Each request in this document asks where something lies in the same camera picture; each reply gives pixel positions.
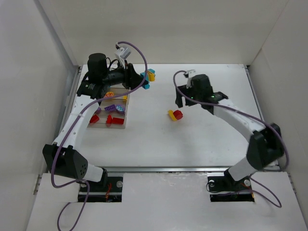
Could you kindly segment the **yellow teal lego cluster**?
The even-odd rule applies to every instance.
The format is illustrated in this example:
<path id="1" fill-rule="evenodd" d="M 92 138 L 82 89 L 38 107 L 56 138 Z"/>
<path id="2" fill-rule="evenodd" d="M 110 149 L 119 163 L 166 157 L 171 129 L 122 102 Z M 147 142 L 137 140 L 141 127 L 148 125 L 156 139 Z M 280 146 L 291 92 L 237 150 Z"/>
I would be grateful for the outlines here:
<path id="1" fill-rule="evenodd" d="M 145 76 L 145 72 L 140 73 L 140 76 L 142 78 L 144 78 Z M 150 82 L 154 82 L 155 81 L 155 71 L 153 69 L 148 69 L 147 70 L 147 74 L 146 74 L 146 82 L 142 85 L 142 87 L 147 90 L 150 88 Z"/>

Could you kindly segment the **red lego plate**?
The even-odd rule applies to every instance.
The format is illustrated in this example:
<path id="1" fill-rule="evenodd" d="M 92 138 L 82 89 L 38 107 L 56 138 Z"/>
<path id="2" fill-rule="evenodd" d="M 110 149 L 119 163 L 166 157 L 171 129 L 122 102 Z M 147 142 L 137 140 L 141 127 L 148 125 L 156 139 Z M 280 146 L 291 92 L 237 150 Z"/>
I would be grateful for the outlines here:
<path id="1" fill-rule="evenodd" d="M 113 117 L 112 124 L 123 125 L 125 120 L 123 118 Z"/>

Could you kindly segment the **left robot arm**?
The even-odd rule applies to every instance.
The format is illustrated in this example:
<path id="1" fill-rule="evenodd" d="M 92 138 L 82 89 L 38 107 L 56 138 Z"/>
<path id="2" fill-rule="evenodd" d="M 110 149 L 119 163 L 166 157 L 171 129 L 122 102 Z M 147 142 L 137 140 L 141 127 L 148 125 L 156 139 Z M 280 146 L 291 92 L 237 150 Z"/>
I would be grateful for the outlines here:
<path id="1" fill-rule="evenodd" d="M 88 162 L 80 154 L 80 143 L 109 88 L 121 84 L 135 90 L 146 84 L 136 73 L 133 64 L 127 62 L 128 55 L 118 54 L 118 65 L 111 69 L 103 53 L 94 53 L 88 59 L 88 71 L 77 90 L 75 103 L 64 127 L 52 144 L 45 144 L 42 153 L 49 172 L 76 181 L 92 181 L 99 185 L 107 182 L 107 171 Z"/>

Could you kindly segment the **purple paw lego brick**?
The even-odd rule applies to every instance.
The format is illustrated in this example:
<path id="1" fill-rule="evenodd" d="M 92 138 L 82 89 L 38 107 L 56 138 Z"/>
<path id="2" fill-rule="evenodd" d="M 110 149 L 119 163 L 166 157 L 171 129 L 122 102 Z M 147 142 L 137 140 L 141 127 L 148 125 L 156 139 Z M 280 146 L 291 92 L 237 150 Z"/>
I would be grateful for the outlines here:
<path id="1" fill-rule="evenodd" d="M 123 104 L 117 104 L 115 107 L 119 113 L 125 113 L 126 107 Z"/>

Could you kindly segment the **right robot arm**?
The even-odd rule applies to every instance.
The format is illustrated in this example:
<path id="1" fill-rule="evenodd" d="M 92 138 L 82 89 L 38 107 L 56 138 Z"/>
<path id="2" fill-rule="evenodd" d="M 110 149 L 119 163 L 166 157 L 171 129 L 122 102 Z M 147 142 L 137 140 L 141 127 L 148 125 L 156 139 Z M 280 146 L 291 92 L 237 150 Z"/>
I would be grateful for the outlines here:
<path id="1" fill-rule="evenodd" d="M 234 185 L 287 154 L 278 125 L 270 125 L 240 111 L 226 94 L 213 91 L 207 75 L 196 75 L 193 70 L 183 71 L 183 75 L 187 83 L 175 87 L 175 104 L 179 108 L 199 104 L 204 110 L 228 123 L 248 142 L 245 157 L 225 170 L 226 183 Z"/>

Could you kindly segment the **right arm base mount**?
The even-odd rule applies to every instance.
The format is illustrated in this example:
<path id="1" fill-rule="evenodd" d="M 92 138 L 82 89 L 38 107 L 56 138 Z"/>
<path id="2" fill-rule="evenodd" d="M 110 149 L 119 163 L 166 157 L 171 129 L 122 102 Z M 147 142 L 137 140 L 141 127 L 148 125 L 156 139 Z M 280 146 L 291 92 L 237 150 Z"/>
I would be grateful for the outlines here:
<path id="1" fill-rule="evenodd" d="M 210 192 L 211 202 L 254 202 L 249 177 L 231 181 L 225 176 L 207 177 L 206 190 Z"/>

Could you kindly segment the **yellow tall lego brick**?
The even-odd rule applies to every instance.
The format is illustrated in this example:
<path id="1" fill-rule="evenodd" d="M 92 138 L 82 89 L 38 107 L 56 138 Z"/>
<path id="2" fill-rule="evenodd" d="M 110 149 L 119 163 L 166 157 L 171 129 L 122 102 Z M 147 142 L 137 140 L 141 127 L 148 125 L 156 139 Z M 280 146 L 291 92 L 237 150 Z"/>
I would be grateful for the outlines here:
<path id="1" fill-rule="evenodd" d="M 171 118 L 172 121 L 177 121 L 177 119 L 175 118 L 174 112 L 172 110 L 168 110 L 168 115 Z"/>

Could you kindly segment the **red angled lego brick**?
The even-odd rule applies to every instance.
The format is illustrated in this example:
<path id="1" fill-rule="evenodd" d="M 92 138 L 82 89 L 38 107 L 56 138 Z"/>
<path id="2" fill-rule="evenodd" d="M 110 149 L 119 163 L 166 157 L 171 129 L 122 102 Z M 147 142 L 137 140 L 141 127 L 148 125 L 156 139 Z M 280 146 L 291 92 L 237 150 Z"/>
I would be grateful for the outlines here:
<path id="1" fill-rule="evenodd" d="M 100 118 L 98 117 L 98 115 L 93 115 L 90 119 L 90 124 L 95 124 L 100 120 Z"/>

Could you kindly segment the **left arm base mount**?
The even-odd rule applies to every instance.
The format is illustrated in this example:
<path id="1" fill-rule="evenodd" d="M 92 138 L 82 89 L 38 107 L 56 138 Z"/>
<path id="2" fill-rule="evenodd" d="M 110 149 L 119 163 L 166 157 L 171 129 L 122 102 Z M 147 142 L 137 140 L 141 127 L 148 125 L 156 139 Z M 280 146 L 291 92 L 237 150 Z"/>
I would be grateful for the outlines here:
<path id="1" fill-rule="evenodd" d="M 95 182 L 89 182 L 90 193 L 87 202 L 89 203 L 120 203 L 122 202 L 123 175 L 112 175 L 108 177 L 105 186 Z"/>

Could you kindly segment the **red curved lego brick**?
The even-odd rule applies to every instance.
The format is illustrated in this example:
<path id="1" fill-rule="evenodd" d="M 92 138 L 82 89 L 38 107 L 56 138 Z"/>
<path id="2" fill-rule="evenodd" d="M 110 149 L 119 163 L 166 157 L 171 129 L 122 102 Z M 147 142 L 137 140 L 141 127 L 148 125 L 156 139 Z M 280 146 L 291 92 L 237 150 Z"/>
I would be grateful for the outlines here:
<path id="1" fill-rule="evenodd" d="M 108 116 L 107 116 L 107 119 L 106 119 L 105 125 L 106 125 L 107 127 L 110 127 L 110 126 L 112 125 L 112 120 L 113 120 L 112 116 L 111 116 L 111 115 L 108 115 Z"/>

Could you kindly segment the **red flower lego brick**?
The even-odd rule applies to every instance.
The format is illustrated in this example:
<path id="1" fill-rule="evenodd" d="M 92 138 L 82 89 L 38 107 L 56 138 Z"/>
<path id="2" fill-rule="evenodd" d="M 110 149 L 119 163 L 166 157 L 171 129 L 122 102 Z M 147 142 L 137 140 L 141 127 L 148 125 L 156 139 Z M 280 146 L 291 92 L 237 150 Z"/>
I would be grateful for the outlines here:
<path id="1" fill-rule="evenodd" d="M 180 110 L 176 110 L 173 112 L 173 116 L 175 117 L 176 120 L 180 120 L 183 118 L 183 114 Z"/>

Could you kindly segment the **yellow curved lego brick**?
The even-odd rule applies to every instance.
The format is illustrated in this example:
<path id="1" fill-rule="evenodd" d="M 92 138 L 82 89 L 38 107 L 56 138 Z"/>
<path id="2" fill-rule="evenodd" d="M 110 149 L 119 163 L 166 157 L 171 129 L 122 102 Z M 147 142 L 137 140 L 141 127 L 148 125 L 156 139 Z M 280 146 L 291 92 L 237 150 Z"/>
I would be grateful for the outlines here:
<path id="1" fill-rule="evenodd" d="M 109 91 L 105 94 L 105 98 L 113 97 L 115 94 L 112 91 Z"/>

